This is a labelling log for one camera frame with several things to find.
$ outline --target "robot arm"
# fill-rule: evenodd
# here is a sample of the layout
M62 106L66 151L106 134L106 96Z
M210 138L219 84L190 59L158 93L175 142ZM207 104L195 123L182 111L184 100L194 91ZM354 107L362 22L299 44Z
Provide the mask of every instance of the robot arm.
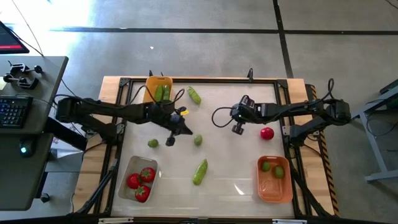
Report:
M118 134L123 127L113 123L105 124L92 117L92 114L114 116L136 124L152 122L171 131L166 145L173 146L175 142L174 136L193 134L185 125L185 119L180 115L180 112L185 110L186 108L184 107L176 110L174 102L171 101L123 106L104 103L100 100L95 101L90 98L82 99L76 96L69 96L58 102L55 118L63 123L81 124L82 130L96 132L105 141L117 140Z
M308 134L321 131L333 124L341 126L349 123L351 115L349 105L343 100L313 100L289 105L275 103L255 103L249 96L244 95L241 101L235 104L230 112L231 117L238 123L233 126L232 132L242 134L245 123L267 124L286 116L299 116L305 114L317 115L303 125L292 125L285 130L289 135L289 142L294 146L303 146Z

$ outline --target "monitor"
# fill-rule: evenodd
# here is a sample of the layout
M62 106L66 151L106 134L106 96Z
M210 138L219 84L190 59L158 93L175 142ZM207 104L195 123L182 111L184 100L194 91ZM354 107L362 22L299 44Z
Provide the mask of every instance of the monitor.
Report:
M0 21L0 54L21 53L29 53L29 49Z

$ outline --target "orange basket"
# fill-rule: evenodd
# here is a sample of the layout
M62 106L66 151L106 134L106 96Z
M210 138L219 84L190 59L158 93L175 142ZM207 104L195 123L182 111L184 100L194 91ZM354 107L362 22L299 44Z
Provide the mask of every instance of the orange basket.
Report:
M261 170L264 161L268 161L271 169L267 172ZM285 176L283 179L274 177L275 166L281 166ZM292 180L290 179L289 162L280 156L262 156L257 161L257 193L265 202L283 203L293 199Z
M173 79L170 77L149 77L147 78L145 85L148 87L148 90L153 97L155 97L155 92L158 85L170 86L170 95L172 95L171 93L173 89ZM145 90L144 99L142 99L143 103L153 102L148 93L148 90Z

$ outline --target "concrete floor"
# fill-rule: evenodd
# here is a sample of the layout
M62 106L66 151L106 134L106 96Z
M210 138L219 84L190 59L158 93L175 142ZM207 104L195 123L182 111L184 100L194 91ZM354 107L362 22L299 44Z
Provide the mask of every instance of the concrete floor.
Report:
M165 75L243 77L252 67L255 77L286 77L277 34L49 31L54 26L277 29L272 0L15 2L33 28L44 54L70 58L64 80L80 96L96 98L105 75L147 75L150 69ZM390 2L398 6L398 1ZM279 0L279 6L285 29L398 30L398 10L382 0ZM11 1L0 2L0 20L17 24L14 30L36 46ZM286 37L294 77L315 85L320 96L326 92L327 80L333 77L333 94L349 102L352 111L374 99L380 88L397 78L397 38ZM32 50L30 55L38 54ZM61 86L59 92L67 90ZM398 223L398 178L365 182L365 175L379 169L363 128L359 127L328 127L325 131L341 216ZM391 141L396 134L383 137L390 142L389 149L397 149L396 142ZM389 166L397 166L398 152L385 151L384 155ZM78 163L65 163L74 164L65 171L76 171ZM76 173L52 173L45 186L54 195L52 203L35 202L26 212L0 212L0 219L68 213L76 177Z

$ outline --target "red tomato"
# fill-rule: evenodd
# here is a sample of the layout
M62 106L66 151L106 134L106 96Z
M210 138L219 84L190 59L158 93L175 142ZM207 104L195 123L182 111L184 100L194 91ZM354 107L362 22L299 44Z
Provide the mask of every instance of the red tomato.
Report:
M141 171L140 178L142 181L149 183L155 179L155 175L156 172L154 169L146 167Z
M150 188L146 185L142 185L136 190L136 199L139 202L146 202L149 197Z
M139 174L131 174L127 180L127 186L131 189L137 189L139 186L141 186L141 180L139 179Z
M271 140L274 137L274 130L268 127L261 129L261 137L265 140Z

